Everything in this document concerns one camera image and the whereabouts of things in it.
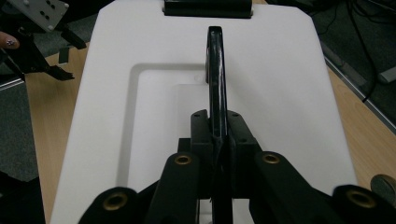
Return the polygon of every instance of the gray floor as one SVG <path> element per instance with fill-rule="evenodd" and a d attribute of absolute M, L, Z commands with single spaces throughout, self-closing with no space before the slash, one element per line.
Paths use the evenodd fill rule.
<path fill-rule="evenodd" d="M 25 84 L 0 91 L 0 171 L 23 181 L 38 177 Z"/>
<path fill-rule="evenodd" d="M 97 15 L 70 23 L 70 29 L 85 41 L 91 39 Z M 59 32 L 35 35 L 44 56 L 59 52 L 68 43 Z M 7 69 L 0 69 L 6 74 Z M 35 142 L 25 84 L 0 91 L 0 171 L 22 181 L 38 177 Z"/>
<path fill-rule="evenodd" d="M 390 22 L 376 23 L 354 13 L 363 42 L 375 64 L 376 74 L 364 54 L 348 16 L 345 1 L 341 1 L 339 6 L 319 12 L 312 18 L 318 33 L 321 34 L 319 39 L 324 46 L 324 54 L 363 95 L 366 95 L 379 73 L 396 66 L 396 14 L 376 7 L 368 1 L 359 1 L 359 4 L 372 15 L 380 13 L 381 17 L 372 17 L 372 20 Z M 369 99 L 396 125 L 396 81 L 389 84 L 377 83 Z"/>

